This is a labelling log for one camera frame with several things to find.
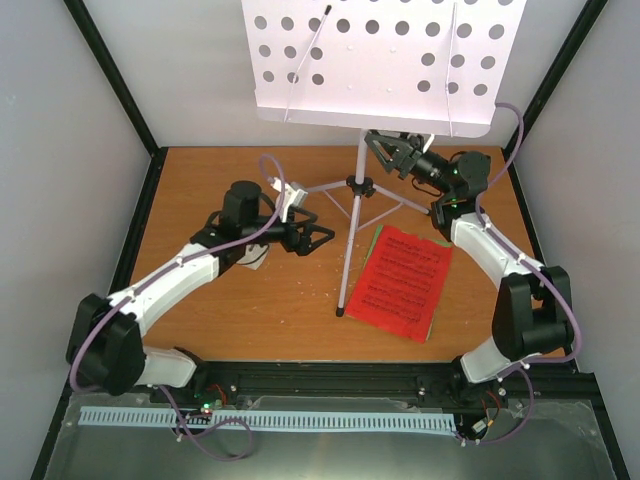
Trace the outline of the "white music stand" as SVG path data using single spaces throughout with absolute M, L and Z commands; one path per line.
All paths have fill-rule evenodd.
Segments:
M 370 130 L 478 138 L 524 12 L 521 1 L 246 1 L 242 5 L 259 116 L 355 128 L 356 201 Z

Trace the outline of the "red sheet music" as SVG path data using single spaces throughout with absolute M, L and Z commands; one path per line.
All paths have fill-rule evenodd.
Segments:
M 452 246 L 381 226 L 347 303 L 347 316 L 424 343 L 449 273 Z

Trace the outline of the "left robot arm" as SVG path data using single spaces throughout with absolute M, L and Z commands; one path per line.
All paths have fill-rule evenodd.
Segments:
M 79 304 L 66 352 L 76 392 L 101 389 L 119 396 L 141 385 L 172 387 L 186 402 L 201 400 L 208 378 L 199 358 L 184 348 L 148 347 L 143 338 L 170 309 L 233 266 L 257 269 L 269 248 L 307 256 L 335 236 L 302 208 L 307 196 L 296 183 L 274 179 L 276 200 L 252 181 L 237 181 L 220 210 L 164 265 L 107 297 Z

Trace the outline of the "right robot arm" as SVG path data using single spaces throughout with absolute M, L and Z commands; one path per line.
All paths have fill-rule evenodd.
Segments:
M 580 337 L 568 273 L 524 253 L 480 205 L 489 188 L 488 155 L 471 150 L 446 159 L 430 151 L 420 135 L 390 136 L 376 130 L 368 131 L 364 141 L 386 172 L 439 192 L 429 208 L 434 228 L 473 259 L 497 288 L 490 337 L 457 361 L 467 383 L 498 379 L 558 349 L 576 352 Z

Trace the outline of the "white metronome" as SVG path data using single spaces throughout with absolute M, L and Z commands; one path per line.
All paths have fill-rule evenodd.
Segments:
M 252 245 L 247 249 L 245 267 L 257 270 L 266 260 L 266 257 L 270 251 L 269 245 Z

